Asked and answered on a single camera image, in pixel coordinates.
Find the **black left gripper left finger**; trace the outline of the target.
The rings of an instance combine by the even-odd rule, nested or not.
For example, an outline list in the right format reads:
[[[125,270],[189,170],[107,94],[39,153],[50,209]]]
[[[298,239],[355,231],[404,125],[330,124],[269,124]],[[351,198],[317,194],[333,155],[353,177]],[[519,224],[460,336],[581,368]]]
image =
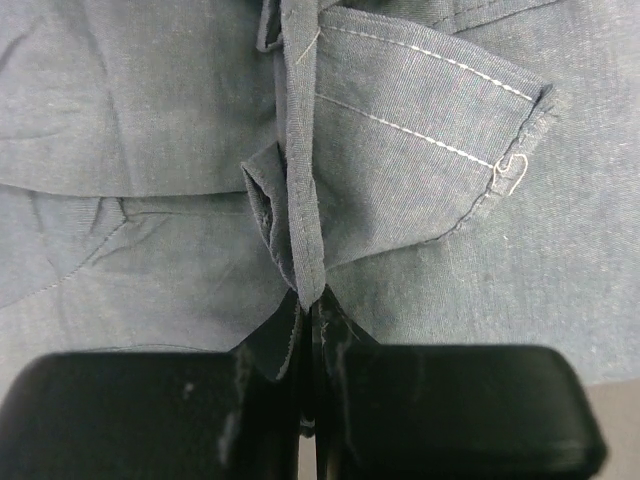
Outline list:
[[[301,416],[300,343],[303,313],[295,291],[234,354],[248,371],[241,380],[236,479],[295,479]]]

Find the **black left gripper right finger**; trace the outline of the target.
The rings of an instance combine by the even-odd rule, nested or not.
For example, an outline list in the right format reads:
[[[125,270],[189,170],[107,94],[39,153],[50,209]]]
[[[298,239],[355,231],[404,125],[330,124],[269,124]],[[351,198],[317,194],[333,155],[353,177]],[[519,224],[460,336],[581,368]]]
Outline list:
[[[375,384],[364,362],[381,345],[343,310],[326,287],[310,310],[312,413],[319,479],[372,479],[356,421],[371,411]]]

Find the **grey long sleeve shirt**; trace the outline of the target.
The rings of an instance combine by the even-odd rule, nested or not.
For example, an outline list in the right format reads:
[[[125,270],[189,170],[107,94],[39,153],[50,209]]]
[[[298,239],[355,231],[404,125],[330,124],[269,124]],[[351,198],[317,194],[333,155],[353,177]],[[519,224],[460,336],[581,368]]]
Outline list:
[[[381,342],[637,378],[638,3],[2,3],[3,387],[324,287]]]

